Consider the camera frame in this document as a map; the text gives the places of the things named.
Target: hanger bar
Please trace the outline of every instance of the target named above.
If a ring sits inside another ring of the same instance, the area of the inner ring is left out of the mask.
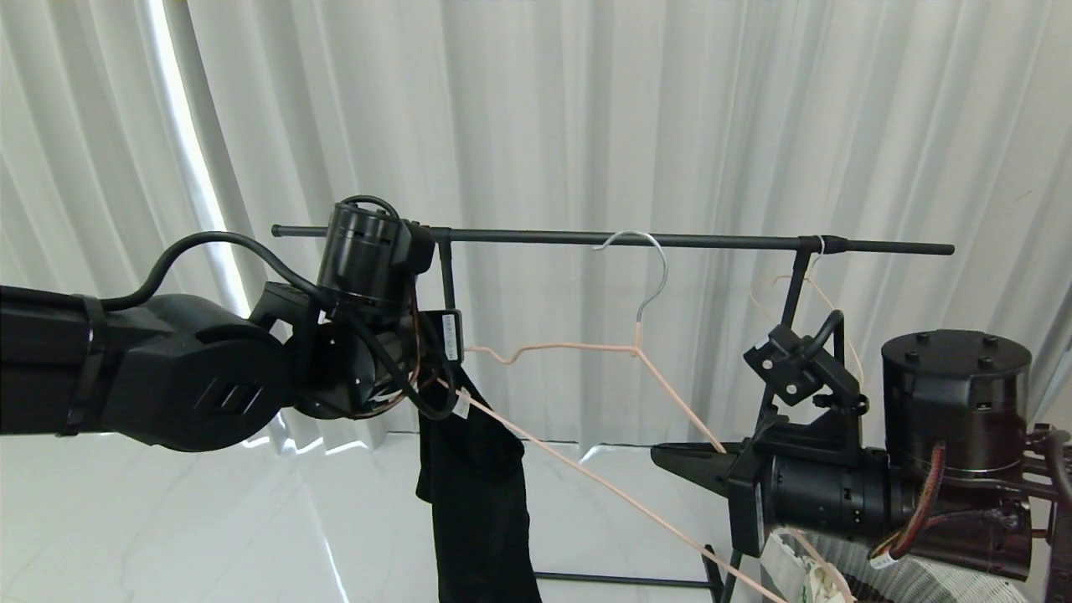
[[[482,229],[450,229],[430,226],[429,230],[437,241],[453,242],[520,242],[542,245],[602,245],[614,233],[594,233],[580,231],[505,231]],[[274,224],[271,227],[274,237],[323,237],[327,234],[324,226],[283,226]],[[685,247],[694,249],[766,249],[785,251],[810,251],[818,253],[823,242],[818,236],[800,237],[760,237],[760,236],[728,236],[728,235],[680,235],[653,234],[655,240],[662,247]],[[900,242],[891,240],[851,240],[833,235],[823,235],[825,254],[845,251],[862,251],[872,253],[912,253],[920,255],[952,255],[952,245],[935,242]],[[651,241],[637,235],[622,235],[611,245],[646,246]]]

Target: black fabric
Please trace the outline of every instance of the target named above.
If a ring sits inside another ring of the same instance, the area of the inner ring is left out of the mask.
[[[458,385],[487,405],[455,370]],[[434,384],[421,395],[442,408],[447,391]],[[441,603],[539,603],[523,455],[518,438],[477,409],[467,418],[420,417],[417,496],[432,505]]]

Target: hanger hook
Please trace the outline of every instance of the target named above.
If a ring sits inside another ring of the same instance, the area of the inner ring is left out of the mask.
[[[646,238],[649,241],[651,241],[652,246],[655,247],[655,249],[659,252],[659,258],[662,260],[662,281],[659,282],[659,286],[655,289],[655,292],[653,292],[651,295],[644,298],[643,302],[640,303],[640,308],[637,309],[637,322],[639,323],[644,315],[644,308],[646,308],[649,304],[654,302],[655,298],[658,297],[660,293],[662,293],[662,289],[666,288],[667,278],[670,276],[670,262],[667,261],[667,253],[666,251],[662,250],[662,246],[659,245],[659,241],[655,240],[655,237],[653,237],[651,233],[645,233],[643,231],[619,231],[612,234],[610,238],[605,240],[602,245],[593,246],[592,249],[594,251],[601,251],[604,249],[607,249],[607,247],[610,244],[614,242],[614,240],[622,235],[637,235]]]

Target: pink clothes hanger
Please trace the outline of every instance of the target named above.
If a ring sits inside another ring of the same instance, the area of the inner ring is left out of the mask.
[[[672,399],[674,403],[676,403],[681,408],[681,410],[685,413],[685,415],[688,416],[689,422],[694,426],[696,426],[696,428],[699,429],[700,432],[704,435],[704,437],[708,438],[711,444],[715,446],[716,451],[725,453],[726,447],[723,446],[723,443],[720,441],[718,441],[718,438],[716,438],[715,435],[711,432],[711,429],[709,429],[708,426],[704,425],[702,421],[700,421],[700,417],[697,416],[696,413],[693,412],[693,409],[689,408],[689,406],[685,402],[685,400],[683,400],[682,397],[678,395],[678,392],[674,391],[672,385],[670,385],[670,382],[667,381],[665,377],[662,377],[662,373],[659,372],[657,368],[655,368],[655,365],[647,357],[647,355],[644,354],[644,351],[641,349],[641,339],[643,336],[642,321],[643,321],[644,308],[646,308],[649,304],[651,304],[656,297],[658,297],[660,293],[662,293],[662,289],[666,286],[667,279],[669,278],[670,275],[670,265],[669,262],[667,261],[666,251],[662,250],[662,246],[659,245],[659,241],[655,240],[655,237],[653,237],[649,233],[640,231],[619,231],[617,233],[614,233],[610,238],[608,238],[602,245],[593,247],[592,249],[594,251],[601,251],[604,249],[607,249],[607,247],[610,246],[610,244],[614,242],[614,240],[617,237],[624,234],[632,234],[646,238],[659,252],[659,256],[662,260],[662,281],[659,283],[659,286],[651,295],[649,295],[646,298],[644,298],[643,302],[640,303],[640,307],[637,309],[637,323],[632,327],[632,343],[630,345],[581,343],[576,341],[552,341],[549,343],[536,343],[532,345],[523,345],[519,348],[516,352],[513,352],[513,354],[509,358],[504,358],[491,348],[487,348],[483,345],[471,345],[465,348],[465,351],[481,352],[489,354],[491,355],[491,357],[495,358],[496,362],[506,366],[510,366],[513,363],[518,362],[518,358],[521,357],[521,355],[524,354],[525,352],[531,352],[534,350],[568,349],[568,350],[587,350],[594,352],[628,353],[634,357],[640,358],[640,362],[644,365],[644,368],[646,368],[647,371],[652,373],[652,377],[654,377],[655,380],[658,381],[662,389],[667,393],[667,395],[670,396],[670,399]]]

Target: cylindrical motor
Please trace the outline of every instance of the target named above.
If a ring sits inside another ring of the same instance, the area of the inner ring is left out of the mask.
[[[367,313],[398,317],[412,278],[392,265],[402,220],[358,203],[360,197],[336,204],[316,283],[344,294]]]
[[[891,465],[923,476],[946,442],[944,483],[1018,479],[1031,353],[974,330],[934,330],[882,347]]]

